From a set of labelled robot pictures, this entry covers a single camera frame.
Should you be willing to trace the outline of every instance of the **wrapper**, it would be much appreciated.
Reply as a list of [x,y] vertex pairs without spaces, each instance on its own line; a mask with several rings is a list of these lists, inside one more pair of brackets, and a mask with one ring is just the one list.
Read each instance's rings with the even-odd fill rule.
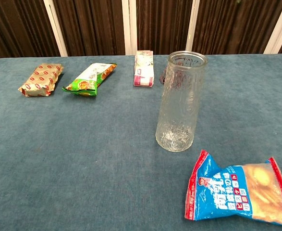
[[41,64],[18,89],[24,96],[49,96],[63,70],[61,64]]
[[83,71],[71,84],[63,87],[63,91],[76,95],[97,95],[97,88],[117,67],[117,64],[94,63]]
[[154,65],[152,51],[137,51],[135,55],[134,86],[152,87],[154,84]]
[[184,217],[231,215],[282,225],[282,174],[273,157],[264,164],[221,169],[201,152],[189,180]]

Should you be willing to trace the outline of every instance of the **white pole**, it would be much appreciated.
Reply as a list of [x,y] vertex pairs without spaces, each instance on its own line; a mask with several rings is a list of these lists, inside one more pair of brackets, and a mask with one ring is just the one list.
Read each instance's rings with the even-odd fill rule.
[[67,50],[53,0],[44,0],[44,3],[52,26],[53,34],[60,51],[60,55],[61,57],[67,57]]
[[137,52],[136,0],[129,0],[131,55]]
[[131,52],[131,37],[130,37],[130,17],[129,17],[129,0],[122,0],[123,9],[123,33],[125,41],[125,54],[130,55]]
[[193,3],[192,3],[190,23],[189,23],[189,29],[188,29],[188,36],[187,36],[187,42],[186,42],[186,45],[185,45],[186,51],[192,51],[193,39],[194,39],[194,33],[195,33],[195,27],[196,27],[196,21],[197,21],[197,14],[198,14],[198,8],[199,8],[199,2],[200,2],[200,0],[193,0]]
[[282,12],[271,34],[271,37],[267,43],[264,54],[278,54],[281,47],[282,47]]

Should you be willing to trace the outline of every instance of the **plastic wrapper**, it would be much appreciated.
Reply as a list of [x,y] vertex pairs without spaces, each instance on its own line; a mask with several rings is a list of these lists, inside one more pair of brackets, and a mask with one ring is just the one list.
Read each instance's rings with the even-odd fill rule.
[[71,84],[62,89],[76,95],[97,95],[99,85],[113,72],[117,64],[91,64]]
[[202,151],[189,180],[185,218],[239,215],[282,225],[282,174],[273,157],[263,164],[221,169]]
[[63,70],[61,64],[41,64],[18,89],[24,96],[49,96]]
[[154,64],[152,51],[137,51],[135,55],[134,86],[152,87],[154,85]]
[[165,82],[165,75],[166,75],[166,68],[163,70],[162,74],[160,75],[160,83],[164,84]]

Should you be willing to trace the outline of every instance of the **blue tablecloth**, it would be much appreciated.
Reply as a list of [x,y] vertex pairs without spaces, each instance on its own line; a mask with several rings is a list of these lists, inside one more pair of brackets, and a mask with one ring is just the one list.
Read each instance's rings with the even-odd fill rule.
[[[64,71],[49,97],[17,89],[40,63]],[[66,93],[90,63],[117,63],[97,97]],[[201,149],[221,167],[274,156],[282,170],[282,54],[209,55],[194,143],[155,140],[167,56],[152,88],[133,87],[133,56],[0,59],[0,230],[282,230],[241,217],[184,219]]]

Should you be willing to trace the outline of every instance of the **clear glass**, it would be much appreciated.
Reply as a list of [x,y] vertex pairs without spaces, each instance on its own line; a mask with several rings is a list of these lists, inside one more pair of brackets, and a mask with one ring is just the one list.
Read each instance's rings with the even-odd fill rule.
[[169,55],[156,140],[169,151],[181,152],[193,142],[207,58],[177,51]]

